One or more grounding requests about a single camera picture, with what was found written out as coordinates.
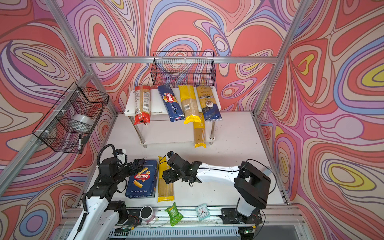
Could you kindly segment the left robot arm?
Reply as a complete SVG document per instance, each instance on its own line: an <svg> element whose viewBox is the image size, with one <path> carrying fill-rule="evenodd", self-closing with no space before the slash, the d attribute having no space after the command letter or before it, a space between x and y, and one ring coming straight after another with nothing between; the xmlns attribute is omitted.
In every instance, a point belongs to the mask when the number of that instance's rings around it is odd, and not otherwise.
<svg viewBox="0 0 384 240"><path fill-rule="evenodd" d="M119 184L128 186L128 178L144 169L144 159L128 161L122 149L108 144L101 148L96 158L98 176L93 186L83 195L83 210L69 240L106 240L115 225L124 224L129 218L125 201L113 201Z"/></svg>

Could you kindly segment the long yellow Pastatime bag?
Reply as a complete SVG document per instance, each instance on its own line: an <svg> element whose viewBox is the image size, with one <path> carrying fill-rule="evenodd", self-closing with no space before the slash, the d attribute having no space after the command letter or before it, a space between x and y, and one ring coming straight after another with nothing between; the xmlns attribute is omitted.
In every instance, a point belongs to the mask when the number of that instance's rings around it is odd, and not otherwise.
<svg viewBox="0 0 384 240"><path fill-rule="evenodd" d="M200 123L193 123L194 127L194 143L195 148L203 147L206 148L206 130L205 130L205 118L203 113L199 113L201 119Z"/></svg>

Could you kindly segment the blue Barilla rigatoni box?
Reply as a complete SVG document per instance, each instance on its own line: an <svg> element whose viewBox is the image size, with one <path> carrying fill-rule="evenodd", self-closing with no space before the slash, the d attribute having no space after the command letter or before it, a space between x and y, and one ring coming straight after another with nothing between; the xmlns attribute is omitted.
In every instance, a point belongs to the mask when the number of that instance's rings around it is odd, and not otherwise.
<svg viewBox="0 0 384 240"><path fill-rule="evenodd" d="M145 160L143 169L129 177L125 196L129 199L154 198L158 180L159 163L157 160Z"/></svg>

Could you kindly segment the dark blue yellow spaghetti bag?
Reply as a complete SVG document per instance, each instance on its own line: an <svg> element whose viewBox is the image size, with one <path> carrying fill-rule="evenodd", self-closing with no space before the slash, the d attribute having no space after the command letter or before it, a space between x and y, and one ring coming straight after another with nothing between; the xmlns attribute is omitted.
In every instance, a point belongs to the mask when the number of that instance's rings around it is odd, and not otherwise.
<svg viewBox="0 0 384 240"><path fill-rule="evenodd" d="M222 120L222 116L211 87L197 86L197 93L205 121L216 122Z"/></svg>

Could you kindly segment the blue Barilla spaghetti box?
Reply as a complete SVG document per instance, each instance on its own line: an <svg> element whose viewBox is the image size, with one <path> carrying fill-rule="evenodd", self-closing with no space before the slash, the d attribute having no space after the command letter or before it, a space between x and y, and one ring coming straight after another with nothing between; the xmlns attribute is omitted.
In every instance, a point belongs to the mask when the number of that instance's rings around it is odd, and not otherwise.
<svg viewBox="0 0 384 240"><path fill-rule="evenodd" d="M159 94L165 104L171 122L184 120L184 112L170 85L158 86Z"/></svg>

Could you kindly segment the short yellow Pastatime bag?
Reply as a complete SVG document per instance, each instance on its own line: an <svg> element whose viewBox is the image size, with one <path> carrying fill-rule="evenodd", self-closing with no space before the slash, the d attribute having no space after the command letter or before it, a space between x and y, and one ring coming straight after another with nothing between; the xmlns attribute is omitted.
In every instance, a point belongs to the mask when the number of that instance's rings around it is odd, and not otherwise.
<svg viewBox="0 0 384 240"><path fill-rule="evenodd" d="M173 184L167 184L163 178L163 173L171 169L167 160L167 156L159 157L158 203L175 200Z"/></svg>

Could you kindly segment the red spaghetti bag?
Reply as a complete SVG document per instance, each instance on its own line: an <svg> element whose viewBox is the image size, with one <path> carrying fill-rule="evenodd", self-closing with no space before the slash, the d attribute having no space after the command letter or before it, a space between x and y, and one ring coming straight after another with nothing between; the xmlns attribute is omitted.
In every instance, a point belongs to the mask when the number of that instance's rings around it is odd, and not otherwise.
<svg viewBox="0 0 384 240"><path fill-rule="evenodd" d="M151 86L135 87L135 122L134 125L148 124L151 121Z"/></svg>

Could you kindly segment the yellow barcode spaghetti bag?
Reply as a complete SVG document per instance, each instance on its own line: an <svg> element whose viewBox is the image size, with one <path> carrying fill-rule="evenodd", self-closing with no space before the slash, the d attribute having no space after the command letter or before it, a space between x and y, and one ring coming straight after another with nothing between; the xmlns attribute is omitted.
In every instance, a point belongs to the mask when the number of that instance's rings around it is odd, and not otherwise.
<svg viewBox="0 0 384 240"><path fill-rule="evenodd" d="M181 107L185 114L184 124L188 123L201 123L199 114L198 103L193 86L182 85L179 86L181 97Z"/></svg>

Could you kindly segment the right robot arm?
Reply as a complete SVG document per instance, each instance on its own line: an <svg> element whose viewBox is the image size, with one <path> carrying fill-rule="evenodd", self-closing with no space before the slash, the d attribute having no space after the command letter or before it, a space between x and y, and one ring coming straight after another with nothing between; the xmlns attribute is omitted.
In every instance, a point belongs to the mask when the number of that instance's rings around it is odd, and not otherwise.
<svg viewBox="0 0 384 240"><path fill-rule="evenodd" d="M166 184L178 180L187 182L190 187L194 183L221 183L234 187L240 194L233 215L222 213L223 221L234 218L238 222L246 223L255 210L267 207L270 194L271 179L250 163L250 159L239 166L221 167L208 165L203 162L188 162L173 151L168 152L165 163L169 169L161 174Z"/></svg>

